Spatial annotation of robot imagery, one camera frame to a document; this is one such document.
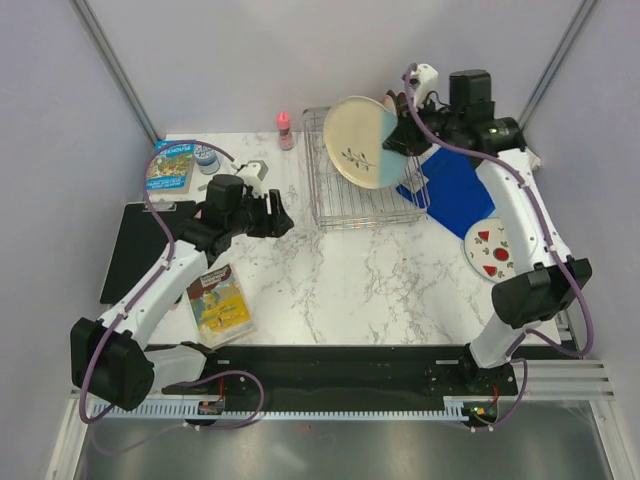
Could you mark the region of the cream and blue leaf plate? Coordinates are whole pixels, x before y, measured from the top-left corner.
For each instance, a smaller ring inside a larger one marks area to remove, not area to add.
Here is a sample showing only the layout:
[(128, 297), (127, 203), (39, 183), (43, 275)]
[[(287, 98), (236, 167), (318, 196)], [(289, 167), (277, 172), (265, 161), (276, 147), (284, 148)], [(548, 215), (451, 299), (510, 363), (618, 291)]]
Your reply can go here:
[(338, 101), (329, 109), (323, 126), (332, 164), (361, 188), (396, 185), (405, 174), (408, 158), (383, 148), (396, 126), (396, 116), (376, 100), (349, 96)]

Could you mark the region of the metal wire dish rack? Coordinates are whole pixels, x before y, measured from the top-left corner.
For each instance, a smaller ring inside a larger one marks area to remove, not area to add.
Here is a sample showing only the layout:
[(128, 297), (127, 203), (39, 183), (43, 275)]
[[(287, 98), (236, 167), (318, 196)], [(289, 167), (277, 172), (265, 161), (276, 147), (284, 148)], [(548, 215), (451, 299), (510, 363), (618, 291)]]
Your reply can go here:
[(361, 188), (345, 179), (332, 164), (323, 141), (327, 107), (302, 112), (311, 211), (324, 231), (364, 229), (410, 223), (427, 213), (428, 179), (421, 171), (422, 157), (408, 160), (403, 178), (376, 190)]

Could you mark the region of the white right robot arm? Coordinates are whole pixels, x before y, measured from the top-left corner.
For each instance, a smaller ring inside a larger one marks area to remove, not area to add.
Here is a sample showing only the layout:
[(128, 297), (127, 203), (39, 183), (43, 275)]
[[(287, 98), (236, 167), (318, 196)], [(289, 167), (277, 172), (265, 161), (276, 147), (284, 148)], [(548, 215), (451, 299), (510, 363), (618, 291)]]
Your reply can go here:
[(428, 64), (411, 64), (403, 75), (405, 101), (396, 108), (397, 124), (382, 148), (407, 156), (426, 155), (425, 171), (460, 157), (486, 189), (505, 229), (514, 277), (493, 286), (494, 313), (465, 347), (458, 381), (467, 392), (483, 392), (494, 381), (493, 368), (506, 364), (528, 335), (542, 338), (539, 324), (577, 302), (586, 324), (586, 355), (594, 340), (593, 323), (582, 293), (592, 276), (588, 259), (577, 259), (562, 240), (538, 191), (521, 127), (498, 118), (491, 76), (485, 70), (454, 72), (449, 100), (431, 100), (438, 79)]

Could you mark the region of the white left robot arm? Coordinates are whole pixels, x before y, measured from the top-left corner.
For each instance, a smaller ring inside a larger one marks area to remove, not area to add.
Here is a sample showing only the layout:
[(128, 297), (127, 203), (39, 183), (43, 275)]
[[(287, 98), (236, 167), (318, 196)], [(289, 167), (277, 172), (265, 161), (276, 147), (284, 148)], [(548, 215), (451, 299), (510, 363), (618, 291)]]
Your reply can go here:
[(151, 392), (189, 385), (208, 393), (219, 369), (190, 344), (148, 351), (149, 340), (171, 306), (226, 252), (234, 237), (280, 238), (294, 225), (277, 189), (266, 193), (239, 175), (218, 174), (204, 201), (168, 233), (158, 260), (99, 319), (79, 319), (70, 332), (71, 376), (80, 400), (98, 397), (125, 411)]

